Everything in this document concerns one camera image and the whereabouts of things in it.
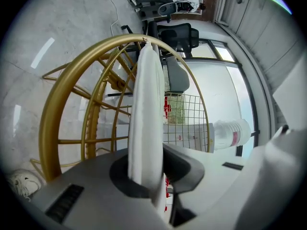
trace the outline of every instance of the gold metal frame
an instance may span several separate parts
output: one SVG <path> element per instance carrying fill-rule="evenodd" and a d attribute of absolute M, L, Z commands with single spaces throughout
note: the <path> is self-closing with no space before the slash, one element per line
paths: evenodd
<path fill-rule="evenodd" d="M 141 49 L 140 42 L 150 41 L 152 44 L 156 44 L 165 50 L 172 53 L 185 67 L 187 72 L 192 77 L 197 90 L 200 95 L 200 100 L 203 106 L 205 117 L 207 117 L 207 111 L 204 103 L 203 96 L 193 76 L 191 70 L 185 63 L 185 61 L 180 57 L 180 55 L 169 47 L 164 42 L 141 34 L 126 34 L 114 36 L 112 38 L 105 39 L 101 42 L 96 43 L 84 52 L 82 52 L 77 58 L 72 62 L 60 66 L 45 75 L 44 79 L 55 80 L 55 84 L 50 91 L 50 94 L 46 100 L 44 110 L 42 113 L 42 118 L 40 122 L 39 129 L 39 155 L 40 163 L 42 166 L 44 178 L 47 182 L 52 181 L 59 175 L 61 175 L 60 163 L 59 163 L 59 153 L 58 144 L 80 144 L 81 145 L 81 161 L 86 158 L 93 158 L 96 156 L 96 143 L 111 141 L 111 151 L 114 151 L 114 142 L 118 139 L 125 139 L 127 137 L 116 137 L 116 123 L 118 118 L 118 113 L 121 112 L 126 115 L 130 115 L 129 112 L 123 111 L 121 106 L 122 99 L 126 89 L 133 92 L 131 88 L 128 87 L 130 80 L 135 80 L 134 72 L 137 69 L 137 63 L 133 65 L 132 70 L 129 69 L 126 61 L 123 59 L 122 54 L 124 54 L 130 63 L 133 63 L 132 59 L 127 54 L 125 50 L 130 43 L 136 42 L 138 48 Z M 119 61 L 123 66 L 123 69 L 127 72 L 128 78 L 126 80 L 121 79 L 115 72 L 113 72 L 112 67 L 115 61 Z M 95 61 L 98 61 L 104 67 L 104 70 L 96 83 L 92 94 L 90 94 L 84 88 L 76 85 L 78 79 L 82 74 L 88 69 Z M 48 75 L 63 70 L 59 78 L 48 77 Z M 119 90 L 121 92 L 118 106 L 114 107 L 105 102 L 103 102 L 103 94 L 105 92 L 106 84 L 109 82 L 113 89 Z M 59 126 L 62 117 L 62 113 L 66 104 L 66 101 L 73 92 L 89 100 L 86 112 L 84 115 L 82 133 L 80 140 L 59 140 Z M 112 136 L 110 138 L 96 138 L 97 122 L 99 118 L 100 107 L 105 109 L 113 109 L 116 111 L 114 123 L 112 127 Z M 206 126 L 208 137 L 209 134 L 209 123 L 206 118 Z M 210 143 L 208 143 L 207 151 L 210 151 Z M 32 164 L 39 163 L 39 161 L 33 160 Z"/>

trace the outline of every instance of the black mesh chair back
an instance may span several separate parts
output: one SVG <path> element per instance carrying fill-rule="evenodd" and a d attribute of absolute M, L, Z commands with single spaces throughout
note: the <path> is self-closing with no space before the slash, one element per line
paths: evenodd
<path fill-rule="evenodd" d="M 159 38 L 177 52 L 191 53 L 192 28 L 189 23 L 172 26 L 158 25 L 157 29 Z"/>
<path fill-rule="evenodd" d="M 200 44 L 200 33 L 198 30 L 191 29 L 191 48 L 197 48 Z"/>

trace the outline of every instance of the white sneaker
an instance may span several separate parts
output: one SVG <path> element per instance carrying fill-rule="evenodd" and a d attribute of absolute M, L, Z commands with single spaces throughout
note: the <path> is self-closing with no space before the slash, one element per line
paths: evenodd
<path fill-rule="evenodd" d="M 30 171 L 16 170 L 7 178 L 11 189 L 18 195 L 27 198 L 29 201 L 33 193 L 38 191 L 42 184 L 39 179 Z"/>
<path fill-rule="evenodd" d="M 134 5 L 137 6 L 136 1 L 135 0 L 130 0 L 130 2 Z"/>

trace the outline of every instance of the window frame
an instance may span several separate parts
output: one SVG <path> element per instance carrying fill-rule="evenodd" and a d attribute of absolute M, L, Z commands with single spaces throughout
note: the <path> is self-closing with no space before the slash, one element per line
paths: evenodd
<path fill-rule="evenodd" d="M 258 146 L 258 138 L 259 138 L 260 131 L 259 131 L 259 126 L 258 126 L 257 109 L 256 109 L 254 95 L 253 95 L 253 92 L 251 90 L 249 81 L 248 81 L 248 79 L 246 77 L 246 74 L 245 74 L 245 72 L 242 69 L 242 64 L 237 60 L 236 56 L 231 52 L 231 50 L 229 49 L 227 43 L 216 41 L 216 40 L 203 39 L 203 38 L 200 38 L 199 42 L 207 43 L 209 45 L 210 49 L 212 50 L 212 52 L 215 54 L 216 58 L 193 57 L 192 53 L 186 53 L 186 57 L 183 58 L 184 61 L 186 61 L 186 62 L 189 62 L 189 61 L 198 61 L 198 62 L 199 61 L 203 61 L 203 62 L 207 62 L 207 63 L 225 64 L 228 67 L 234 67 L 234 68 L 238 68 L 239 69 L 239 71 L 241 73 L 241 76 L 242 76 L 242 78 L 244 80 L 246 89 L 248 91 L 249 100 L 250 100 L 251 109 L 252 109 L 252 114 L 253 114 L 253 121 L 254 121 L 254 127 L 253 128 L 254 128 L 254 131 L 252 131 L 251 137 L 255 137 L 254 138 L 254 147 Z M 231 57 L 234 59 L 234 62 L 222 59 L 220 53 L 215 48 L 214 44 L 216 44 L 218 47 L 227 49 L 227 51 L 229 52 Z M 237 146 L 237 148 L 236 148 L 236 156 L 242 157 L 242 152 L 243 152 L 243 146 Z"/>

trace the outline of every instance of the plastic container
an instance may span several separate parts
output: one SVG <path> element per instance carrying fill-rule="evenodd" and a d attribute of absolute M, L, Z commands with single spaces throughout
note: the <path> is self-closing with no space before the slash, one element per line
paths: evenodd
<path fill-rule="evenodd" d="M 214 127 L 214 149 L 242 146 L 248 142 L 251 130 L 245 119 L 230 122 L 217 121 Z"/>

